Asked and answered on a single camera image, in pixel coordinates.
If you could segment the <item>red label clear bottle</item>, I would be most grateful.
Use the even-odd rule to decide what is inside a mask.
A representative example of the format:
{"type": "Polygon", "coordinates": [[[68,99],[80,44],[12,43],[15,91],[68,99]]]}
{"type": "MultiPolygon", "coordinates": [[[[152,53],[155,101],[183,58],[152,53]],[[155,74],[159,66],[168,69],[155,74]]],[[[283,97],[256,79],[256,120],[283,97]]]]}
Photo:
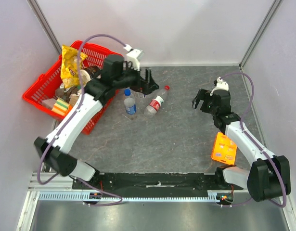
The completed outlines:
{"type": "Polygon", "coordinates": [[[164,87],[157,92],[156,96],[151,100],[144,110],[144,115],[146,117],[153,117],[159,111],[165,99],[167,98],[168,92],[169,90],[165,90],[164,87]]]}

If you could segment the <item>blue label pepsi bottle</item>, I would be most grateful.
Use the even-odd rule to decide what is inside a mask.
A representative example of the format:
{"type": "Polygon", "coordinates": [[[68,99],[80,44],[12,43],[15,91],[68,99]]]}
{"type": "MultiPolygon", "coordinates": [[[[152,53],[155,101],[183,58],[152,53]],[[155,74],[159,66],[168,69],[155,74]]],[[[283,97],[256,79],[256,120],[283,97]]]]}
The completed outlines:
{"type": "Polygon", "coordinates": [[[130,96],[125,96],[124,106],[125,106],[126,113],[128,115],[134,115],[136,113],[137,111],[136,101],[135,101],[135,96],[132,92],[130,96]]]}

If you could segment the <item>blue bottle cap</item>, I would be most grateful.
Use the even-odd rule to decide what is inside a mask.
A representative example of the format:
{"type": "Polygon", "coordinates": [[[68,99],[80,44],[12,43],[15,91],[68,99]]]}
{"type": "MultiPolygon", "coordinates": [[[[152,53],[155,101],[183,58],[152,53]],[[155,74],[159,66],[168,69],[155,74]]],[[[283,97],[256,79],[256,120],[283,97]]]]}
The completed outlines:
{"type": "Polygon", "coordinates": [[[131,95],[130,89],[125,89],[124,94],[125,94],[125,96],[130,96],[131,95]]]}

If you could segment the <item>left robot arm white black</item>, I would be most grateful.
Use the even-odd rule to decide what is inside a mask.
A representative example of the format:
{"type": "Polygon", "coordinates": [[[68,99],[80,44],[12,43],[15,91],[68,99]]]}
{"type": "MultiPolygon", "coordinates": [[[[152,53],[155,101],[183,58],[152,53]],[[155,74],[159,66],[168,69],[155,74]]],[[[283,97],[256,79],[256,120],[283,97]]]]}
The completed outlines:
{"type": "Polygon", "coordinates": [[[41,162],[61,176],[82,179],[89,189],[98,187],[99,171],[72,157],[69,151],[86,124],[114,97],[116,90],[130,88],[148,95],[159,89],[151,70],[146,69],[145,77],[141,77],[140,71],[133,68],[134,64],[134,61],[125,61],[121,55],[112,54],[105,58],[99,71],[101,77],[93,78],[86,84],[76,105],[53,132],[34,141],[41,162]]]}

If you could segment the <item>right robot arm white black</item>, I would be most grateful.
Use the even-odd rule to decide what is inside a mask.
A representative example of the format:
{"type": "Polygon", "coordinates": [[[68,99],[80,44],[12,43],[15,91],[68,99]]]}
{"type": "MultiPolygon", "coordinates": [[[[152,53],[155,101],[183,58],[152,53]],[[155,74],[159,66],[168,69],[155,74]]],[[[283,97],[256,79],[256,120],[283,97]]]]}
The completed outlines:
{"type": "Polygon", "coordinates": [[[248,160],[249,171],[237,166],[227,166],[214,177],[215,186],[226,189],[231,184],[247,189],[256,202],[283,197],[291,192],[290,165],[288,159],[277,156],[256,139],[241,118],[231,111],[231,96],[226,90],[200,89],[192,101],[192,107],[212,115],[214,125],[231,139],[248,160]]]}

